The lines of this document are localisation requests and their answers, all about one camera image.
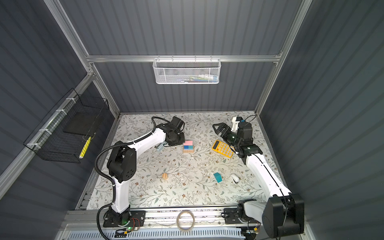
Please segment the small wood cylinder block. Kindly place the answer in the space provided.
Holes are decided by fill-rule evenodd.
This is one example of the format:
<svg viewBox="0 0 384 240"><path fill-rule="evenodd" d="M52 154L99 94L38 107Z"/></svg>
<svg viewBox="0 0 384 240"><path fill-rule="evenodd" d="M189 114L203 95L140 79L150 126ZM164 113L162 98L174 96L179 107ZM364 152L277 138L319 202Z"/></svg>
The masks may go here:
<svg viewBox="0 0 384 240"><path fill-rule="evenodd" d="M168 174L167 173L163 173L162 174L162 178L166 181L168 180Z"/></svg>

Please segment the teal green block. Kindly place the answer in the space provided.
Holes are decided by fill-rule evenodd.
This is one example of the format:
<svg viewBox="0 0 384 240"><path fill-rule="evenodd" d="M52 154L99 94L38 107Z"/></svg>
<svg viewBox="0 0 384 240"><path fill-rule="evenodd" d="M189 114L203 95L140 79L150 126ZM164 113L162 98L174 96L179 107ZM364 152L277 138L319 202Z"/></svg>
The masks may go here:
<svg viewBox="0 0 384 240"><path fill-rule="evenodd" d="M223 181L222 176L221 176L220 173L214 173L214 177L215 177L215 179L216 179L216 181L217 181L218 183L220 183L220 182Z"/></svg>

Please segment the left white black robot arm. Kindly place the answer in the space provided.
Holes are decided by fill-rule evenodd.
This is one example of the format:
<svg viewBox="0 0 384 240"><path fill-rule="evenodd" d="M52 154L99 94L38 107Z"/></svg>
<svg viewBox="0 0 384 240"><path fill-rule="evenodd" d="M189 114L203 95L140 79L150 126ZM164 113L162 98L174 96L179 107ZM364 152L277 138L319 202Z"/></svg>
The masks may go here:
<svg viewBox="0 0 384 240"><path fill-rule="evenodd" d="M137 171L138 157L150 148L158 145L168 147L183 145L185 135L183 130L185 122L178 117L173 117L171 121L160 117L152 117L153 129L128 143L121 141L104 149L101 154L111 151L107 162L109 173L106 175L99 168L100 176L108 179L113 187L113 200L107 205L104 226L125 227L139 223L130 212L129 188L130 180Z"/></svg>

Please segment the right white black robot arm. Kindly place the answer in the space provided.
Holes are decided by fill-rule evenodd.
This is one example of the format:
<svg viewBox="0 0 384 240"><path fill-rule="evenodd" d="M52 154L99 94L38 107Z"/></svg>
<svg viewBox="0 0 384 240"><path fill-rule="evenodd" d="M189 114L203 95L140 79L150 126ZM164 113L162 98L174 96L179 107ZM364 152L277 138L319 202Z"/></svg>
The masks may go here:
<svg viewBox="0 0 384 240"><path fill-rule="evenodd" d="M252 125L238 117L232 127L218 123L213 129L255 175L267 197L265 205L256 200L240 200L235 217L242 222L261 223L272 239L302 234L304 200L299 194L292 194L272 171L262 150L253 142Z"/></svg>

